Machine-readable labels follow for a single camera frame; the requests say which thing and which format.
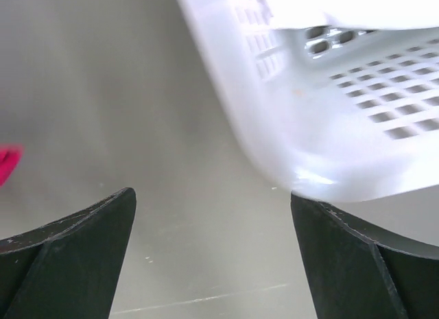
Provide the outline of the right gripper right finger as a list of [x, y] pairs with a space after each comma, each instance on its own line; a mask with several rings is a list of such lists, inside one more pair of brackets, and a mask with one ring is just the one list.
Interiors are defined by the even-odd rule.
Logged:
[[291, 196], [318, 318], [437, 318], [438, 247]]

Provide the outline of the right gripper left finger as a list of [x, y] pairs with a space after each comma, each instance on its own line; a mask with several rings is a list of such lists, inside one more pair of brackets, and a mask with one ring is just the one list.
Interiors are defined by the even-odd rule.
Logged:
[[108, 318], [137, 208], [132, 188], [1, 240], [2, 318]]

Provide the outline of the magenta t shirt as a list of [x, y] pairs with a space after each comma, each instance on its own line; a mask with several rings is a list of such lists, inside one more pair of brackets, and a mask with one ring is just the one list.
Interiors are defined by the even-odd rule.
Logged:
[[1, 144], [0, 164], [0, 185], [3, 186], [12, 172], [16, 169], [21, 157], [23, 148], [20, 145]]

